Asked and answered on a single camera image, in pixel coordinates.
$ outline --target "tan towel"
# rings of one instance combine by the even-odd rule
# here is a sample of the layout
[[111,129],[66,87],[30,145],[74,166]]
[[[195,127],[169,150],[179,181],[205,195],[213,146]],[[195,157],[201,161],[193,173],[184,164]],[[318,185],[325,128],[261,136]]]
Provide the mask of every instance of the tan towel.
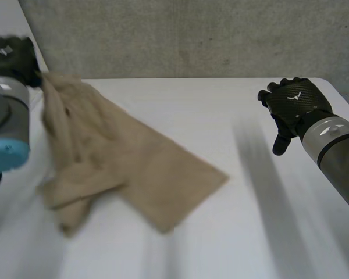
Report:
[[42,90],[56,167],[44,197],[66,235],[110,189],[168,232],[227,180],[80,80],[44,74]]

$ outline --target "white logo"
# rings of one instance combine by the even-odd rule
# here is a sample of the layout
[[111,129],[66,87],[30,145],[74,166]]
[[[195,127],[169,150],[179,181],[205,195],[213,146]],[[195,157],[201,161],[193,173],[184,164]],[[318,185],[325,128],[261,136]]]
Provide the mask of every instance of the white logo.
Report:
[[301,92],[299,92],[297,96],[295,96],[295,97],[287,97],[287,99],[289,99],[289,100],[298,100],[300,98],[300,96],[301,96]]
[[12,51],[13,50],[9,45],[7,45],[5,48],[0,48],[0,54],[3,54],[4,56],[7,56]]

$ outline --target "carbon fiber hand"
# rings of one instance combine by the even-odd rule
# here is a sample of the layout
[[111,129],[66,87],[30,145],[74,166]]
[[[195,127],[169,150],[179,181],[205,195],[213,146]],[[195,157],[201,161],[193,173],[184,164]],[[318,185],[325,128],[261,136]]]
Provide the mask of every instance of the carbon fiber hand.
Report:
[[332,107],[322,92],[307,78],[282,79],[261,90],[258,100],[269,111],[278,127],[273,146],[275,155],[285,153],[291,139],[298,135],[297,126],[303,116],[314,110],[332,113]]

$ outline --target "crumpled fabric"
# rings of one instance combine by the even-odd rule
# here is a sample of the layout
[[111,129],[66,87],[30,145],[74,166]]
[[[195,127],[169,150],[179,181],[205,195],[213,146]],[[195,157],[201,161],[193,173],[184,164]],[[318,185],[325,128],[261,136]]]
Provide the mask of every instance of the crumpled fabric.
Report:
[[81,227],[107,191],[169,232],[227,180],[81,80],[45,73],[42,90],[56,170],[42,192],[65,235]]

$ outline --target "gray wall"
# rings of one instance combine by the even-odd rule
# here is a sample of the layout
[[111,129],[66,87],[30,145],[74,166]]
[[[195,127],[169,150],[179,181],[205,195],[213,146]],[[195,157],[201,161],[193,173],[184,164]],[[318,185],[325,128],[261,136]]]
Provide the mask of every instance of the gray wall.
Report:
[[50,70],[321,77],[349,101],[349,0],[20,0]]

